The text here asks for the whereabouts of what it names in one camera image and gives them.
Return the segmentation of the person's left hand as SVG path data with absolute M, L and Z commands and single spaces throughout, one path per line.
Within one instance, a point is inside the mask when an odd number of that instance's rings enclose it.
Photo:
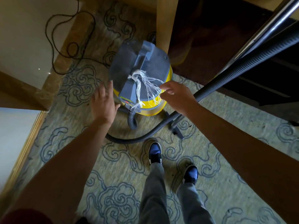
M 114 114 L 114 91 L 113 91 L 113 81 L 110 80 L 107 84 L 106 95 L 107 99 L 105 102 L 99 102 L 99 86 L 95 89 L 94 94 L 91 97 L 91 110 L 94 120 L 99 120 L 102 124 L 111 126 L 114 122 L 116 114 Z

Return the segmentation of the person's right hand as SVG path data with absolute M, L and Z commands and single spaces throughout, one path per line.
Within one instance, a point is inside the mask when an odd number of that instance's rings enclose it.
M 191 116 L 199 106 L 192 92 L 184 84 L 180 84 L 178 90 L 163 90 L 160 98 L 185 117 Z

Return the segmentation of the person's left forearm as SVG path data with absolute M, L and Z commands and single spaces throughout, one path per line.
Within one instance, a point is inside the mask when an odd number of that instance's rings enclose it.
M 111 126 L 97 119 L 34 175 L 0 224 L 72 224 L 86 181 Z

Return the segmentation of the person's right forearm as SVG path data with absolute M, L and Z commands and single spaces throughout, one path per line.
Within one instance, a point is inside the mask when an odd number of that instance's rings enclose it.
M 287 224 L 299 224 L 299 161 L 245 133 L 196 101 L 184 115 Z

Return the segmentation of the yellow vacuum cleaner grey lid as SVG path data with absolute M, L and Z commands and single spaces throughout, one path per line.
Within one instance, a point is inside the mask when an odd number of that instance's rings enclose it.
M 131 110 L 132 106 L 137 103 L 137 83 L 133 79 L 128 79 L 128 76 L 132 75 L 135 70 L 146 71 L 148 77 L 160 79 L 164 83 L 168 82 L 173 76 L 169 58 L 166 52 L 151 42 L 127 41 L 119 47 L 109 69 L 108 75 L 113 81 L 114 94 L 125 108 L 144 116 L 154 116 L 163 110 L 166 102 L 162 101 L 160 105 L 155 105 L 151 99 L 148 102 L 147 92 L 141 79 L 140 100 L 145 103 L 145 106 Z M 152 83 L 157 86 L 162 85 L 158 81 L 152 81 Z

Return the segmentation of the black vacuum wheel base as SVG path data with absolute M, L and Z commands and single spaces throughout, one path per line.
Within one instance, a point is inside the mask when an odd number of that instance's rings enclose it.
M 165 119 L 169 120 L 166 124 L 167 128 L 171 131 L 173 135 L 176 135 L 180 140 L 185 139 L 182 132 L 180 131 L 178 124 L 184 118 L 183 115 L 178 114 L 177 116 L 171 117 L 172 114 L 169 114 L 167 111 L 164 111 Z

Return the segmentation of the person's left blue black shoe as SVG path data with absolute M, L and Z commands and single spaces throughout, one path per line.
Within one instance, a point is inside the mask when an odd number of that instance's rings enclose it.
M 150 165 L 153 163 L 162 164 L 162 147 L 158 142 L 153 142 L 148 151 Z

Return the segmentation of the dark wooden cabinet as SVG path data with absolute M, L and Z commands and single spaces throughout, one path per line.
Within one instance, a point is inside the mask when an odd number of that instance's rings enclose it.
M 205 86 L 272 14 L 244 0 L 179 0 L 168 52 L 174 73 Z M 299 42 L 218 92 L 299 126 Z

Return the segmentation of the person's right blue black shoe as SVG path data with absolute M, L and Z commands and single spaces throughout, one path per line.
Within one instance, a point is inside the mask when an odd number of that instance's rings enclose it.
M 199 177 L 199 172 L 198 172 L 197 166 L 194 164 L 191 164 L 185 170 L 182 184 L 191 183 L 195 186 L 197 183 L 198 177 Z

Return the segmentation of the person's left leg grey trousers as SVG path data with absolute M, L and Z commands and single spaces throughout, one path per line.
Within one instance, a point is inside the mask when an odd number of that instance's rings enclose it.
M 167 212 L 164 168 L 155 162 L 150 165 L 142 192 L 138 224 L 170 224 Z

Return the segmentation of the person's leg grey trousers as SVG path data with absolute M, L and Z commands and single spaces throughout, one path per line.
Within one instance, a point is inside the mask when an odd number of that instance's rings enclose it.
M 164 168 L 155 162 L 150 165 L 142 192 L 138 224 L 170 224 L 167 212 Z
M 185 224 L 215 224 L 192 183 L 182 183 L 177 189 Z

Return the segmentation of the shiny metal vacuum tube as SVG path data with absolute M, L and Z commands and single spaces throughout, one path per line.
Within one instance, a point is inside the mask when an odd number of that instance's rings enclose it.
M 258 7 L 272 11 L 270 18 L 257 30 L 254 35 L 243 45 L 243 47 L 231 58 L 231 60 L 217 74 L 221 74 L 234 62 L 243 58 L 264 41 L 266 41 L 275 30 L 289 17 L 299 20 L 299 0 L 244 0 Z

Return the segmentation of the person's right leg grey trousers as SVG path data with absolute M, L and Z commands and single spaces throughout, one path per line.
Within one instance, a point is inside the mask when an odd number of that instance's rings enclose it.
M 215 224 L 192 183 L 182 183 L 177 189 L 185 224 Z

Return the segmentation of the light wooden furniture post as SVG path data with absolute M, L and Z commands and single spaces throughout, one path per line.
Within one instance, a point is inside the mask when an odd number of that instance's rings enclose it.
M 173 24 L 179 0 L 157 0 L 156 47 L 169 51 Z

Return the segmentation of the brown wooden door frame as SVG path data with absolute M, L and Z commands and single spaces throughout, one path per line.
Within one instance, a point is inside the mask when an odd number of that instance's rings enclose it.
M 47 93 L 0 71 L 0 108 L 48 112 L 50 106 Z

